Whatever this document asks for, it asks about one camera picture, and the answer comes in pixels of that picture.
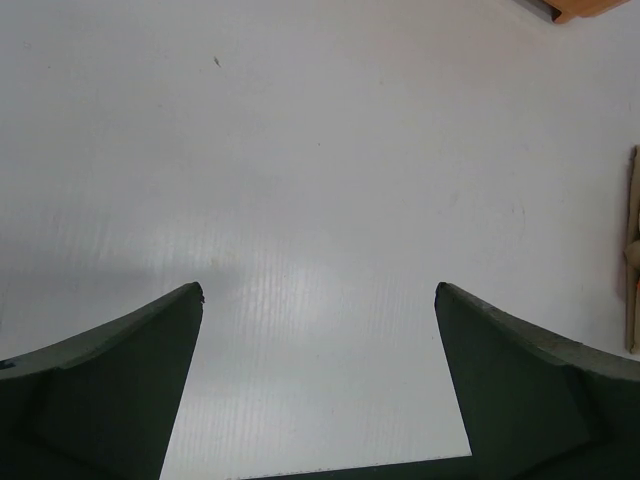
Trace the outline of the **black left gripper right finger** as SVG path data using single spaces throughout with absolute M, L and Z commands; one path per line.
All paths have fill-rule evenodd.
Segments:
M 479 478 L 638 478 L 637 362 L 450 283 L 434 308 Z

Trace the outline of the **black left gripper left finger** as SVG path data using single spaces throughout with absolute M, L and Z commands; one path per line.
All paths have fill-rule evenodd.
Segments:
M 1 362 L 4 479 L 157 479 L 203 317 L 185 284 Z

